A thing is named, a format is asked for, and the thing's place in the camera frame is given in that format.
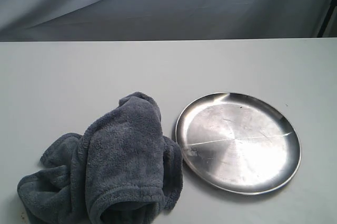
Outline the grey-blue fleece towel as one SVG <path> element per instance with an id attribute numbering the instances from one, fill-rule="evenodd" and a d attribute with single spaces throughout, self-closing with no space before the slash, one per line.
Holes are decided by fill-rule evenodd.
<path id="1" fill-rule="evenodd" d="M 136 92 L 43 153 L 42 170 L 17 186 L 31 223 L 151 223 L 182 191 L 182 154 L 163 135 L 161 113 Z"/>

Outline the round stainless steel plate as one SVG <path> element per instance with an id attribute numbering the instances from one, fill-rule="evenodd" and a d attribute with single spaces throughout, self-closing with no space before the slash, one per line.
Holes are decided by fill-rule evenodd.
<path id="1" fill-rule="evenodd" d="M 175 139 L 200 179 L 242 195 L 282 188 L 302 159 L 290 121 L 271 105 L 239 93 L 212 93 L 191 102 L 176 120 Z"/>

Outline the grey fabric backdrop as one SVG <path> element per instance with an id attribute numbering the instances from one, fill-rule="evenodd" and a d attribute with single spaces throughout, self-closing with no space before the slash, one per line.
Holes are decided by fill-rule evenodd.
<path id="1" fill-rule="evenodd" d="M 2 41 L 314 37 L 329 0 L 1 0 Z"/>

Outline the black backdrop stand pole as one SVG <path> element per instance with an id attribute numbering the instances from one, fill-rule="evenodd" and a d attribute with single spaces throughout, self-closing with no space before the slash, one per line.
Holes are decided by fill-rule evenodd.
<path id="1" fill-rule="evenodd" d="M 328 24 L 331 20 L 331 17 L 333 15 L 333 12 L 334 12 L 335 8 L 336 8 L 336 0 L 330 0 L 329 7 L 326 10 L 323 22 L 322 22 L 321 27 L 318 31 L 317 36 L 316 36 L 317 38 L 323 37 L 323 34 L 325 33 L 325 31 L 327 29 L 327 26 L 328 26 Z"/>

